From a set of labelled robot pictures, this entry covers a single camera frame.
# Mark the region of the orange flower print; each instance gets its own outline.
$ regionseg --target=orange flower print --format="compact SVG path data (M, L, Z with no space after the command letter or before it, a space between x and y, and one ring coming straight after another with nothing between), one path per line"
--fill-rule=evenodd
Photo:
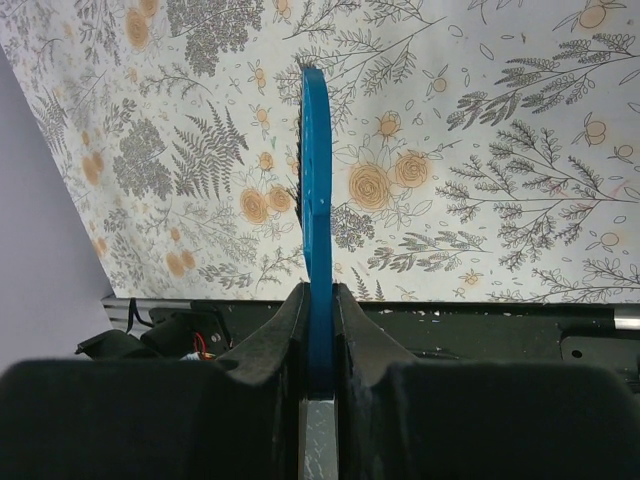
M392 180L403 187L419 187L427 181L427 155L409 150L409 153L398 159L393 172L390 173Z
M104 254L107 253L107 242L104 238L100 237L98 240L92 240L93 249L98 254L98 257L104 257Z
M291 167L291 173L296 177L300 173L300 162L294 157L290 147L287 147L287 165Z
M158 0L140 0L140 12L145 17L153 17L158 11Z
M267 219L267 202L255 188L242 192L240 207L247 220L255 225L260 225Z
M264 95L263 89L267 85L267 77L264 73L264 70L260 67L260 60L256 62L255 66L251 62L247 62L247 64L249 65L251 72L253 72L253 75L249 77L249 80L247 81L256 82L256 84L258 85L258 91L261 95Z
M84 157L82 159L82 170L84 172L84 176L87 179L87 182L89 182L91 185L95 187L96 185L98 185L98 183L100 183L100 171L98 170L98 167L96 166L93 159L91 159L90 157Z
M73 33L73 28L71 27L71 25L69 25L67 22L64 22L62 24L62 29L64 30L64 38L70 38L71 42L73 42L75 34Z
M376 165L361 165L349 177L349 194L364 210L375 211L386 207L390 199L389 179Z
M167 267L174 277L181 278L184 276L184 265L182 260L175 253L168 253L166 258Z
M171 230L169 230L169 235L174 242L180 240L180 230L178 230L176 227L171 227Z
M269 124L269 115L264 108L259 108L256 111L256 120L258 120L263 130L269 130L269 127L271 127Z
M260 154L260 168L265 172L268 172L273 168L273 157L268 152L262 152Z
M291 208L291 195L281 185L273 187L266 200L268 206L276 212L286 212Z
M596 28L602 22L604 22L607 16L607 10L602 5L594 5L587 8L580 14L580 25L584 28Z
M571 31L580 24L582 28L586 28L591 30L592 28L596 28L604 22L605 18L607 18L608 10L615 10L617 8L627 8L626 5L617 1L617 0L599 0L596 1L588 1L585 7L575 13L572 13L568 17L563 18L558 25L553 29L554 31L558 28L571 24Z
M482 273L474 272L472 268L469 273L458 278L464 280L464 283L466 283L467 285L475 285L480 280L479 277L484 277L484 275Z
M398 112L389 110L382 118L378 118L378 135L382 135L383 140L386 142L390 138L394 137L396 133L400 131L400 115Z
M433 89L438 92L438 93L442 93L446 90L447 88L447 81L444 78L436 78L433 81Z
M633 147L631 145L620 145L619 147L613 147L613 155L607 157L607 159L615 158L624 163L633 164L629 157L633 155Z
M584 117L584 130L582 130L576 138L573 139L573 142L571 142L572 145L578 143L582 137L584 137L587 145L590 147L593 145L600 145L604 142L606 138L605 133L607 131L607 125L599 120L592 120L592 116L593 112Z
M447 89L447 81L443 78L443 75L449 68L449 64L445 65L442 70L440 70L436 75L431 73L428 70L423 70L422 73L429 80L429 86L427 87L427 97L431 95L431 92L434 91L436 93L442 93Z
M183 251L180 254L180 259L182 260L182 264L189 270L196 268L196 259L193 257L193 253L189 250Z
M149 27L147 20L139 10L132 8L127 12L125 33L136 50L144 50L149 43Z
M100 152L93 152L91 160L96 166L96 170L98 171L98 173L102 173L102 171L104 170L104 160L102 160L102 154Z
M130 67L129 73L127 73L124 78L128 78L131 83L138 83L138 70L136 70L134 67Z
M603 122L589 122L587 124L587 143L591 145L600 145L604 142L607 126Z
M289 0L273 0L273 6L276 7L276 15L279 15L287 23L291 18L291 7L289 7Z

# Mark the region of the red wire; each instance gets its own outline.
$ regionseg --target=red wire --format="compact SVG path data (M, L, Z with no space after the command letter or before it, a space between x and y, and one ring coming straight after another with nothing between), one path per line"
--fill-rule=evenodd
M202 347L201 353L207 353L207 344L204 342L204 337L200 334L200 332L196 332L196 338L200 341L200 345Z

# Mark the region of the blue disc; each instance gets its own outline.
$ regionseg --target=blue disc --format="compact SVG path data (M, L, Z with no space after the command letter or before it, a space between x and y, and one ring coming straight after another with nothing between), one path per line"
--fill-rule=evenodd
M331 115L322 72L302 70L301 185L303 251L311 283L309 395L333 397Z

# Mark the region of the black cable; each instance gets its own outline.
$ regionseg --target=black cable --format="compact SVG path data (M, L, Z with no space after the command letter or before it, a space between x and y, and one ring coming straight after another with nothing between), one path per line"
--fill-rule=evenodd
M129 300L129 315L127 316L126 333L129 333L133 328L133 317L136 318L139 324L144 325L145 327L154 327L153 323L142 320L142 317L140 317L140 312L138 312L138 304L136 303L136 299L134 297L131 297L131 300Z

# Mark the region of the floral wallpaper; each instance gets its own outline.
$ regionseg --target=floral wallpaper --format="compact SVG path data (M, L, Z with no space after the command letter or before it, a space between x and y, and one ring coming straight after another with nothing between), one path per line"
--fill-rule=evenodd
M0 0L0 22L118 296L306 278L304 61L360 300L640 301L640 2Z

